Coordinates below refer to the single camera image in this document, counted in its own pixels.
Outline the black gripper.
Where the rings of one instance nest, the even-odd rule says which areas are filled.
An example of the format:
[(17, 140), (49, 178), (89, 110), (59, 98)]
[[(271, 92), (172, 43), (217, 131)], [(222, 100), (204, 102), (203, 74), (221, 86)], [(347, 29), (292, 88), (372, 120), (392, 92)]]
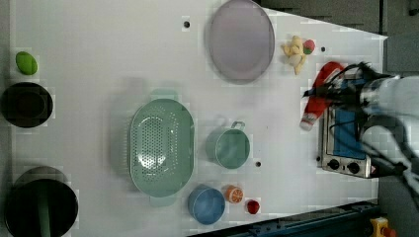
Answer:
[(350, 64), (322, 85), (305, 91), (303, 96), (324, 99), (336, 108), (358, 109), (361, 106), (361, 91), (372, 80), (373, 69), (367, 63)]

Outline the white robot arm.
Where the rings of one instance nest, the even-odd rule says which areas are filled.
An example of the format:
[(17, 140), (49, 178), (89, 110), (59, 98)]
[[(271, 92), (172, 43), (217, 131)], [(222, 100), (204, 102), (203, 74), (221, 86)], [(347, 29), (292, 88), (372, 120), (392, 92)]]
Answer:
[[(378, 174), (396, 176), (418, 201), (418, 153), (412, 148), (404, 117), (418, 117), (418, 79), (375, 72), (366, 63), (351, 64), (317, 80), (304, 95), (315, 104), (355, 115), (351, 134), (378, 168)], [(402, 154), (396, 161), (363, 139), (372, 127), (386, 129)]]

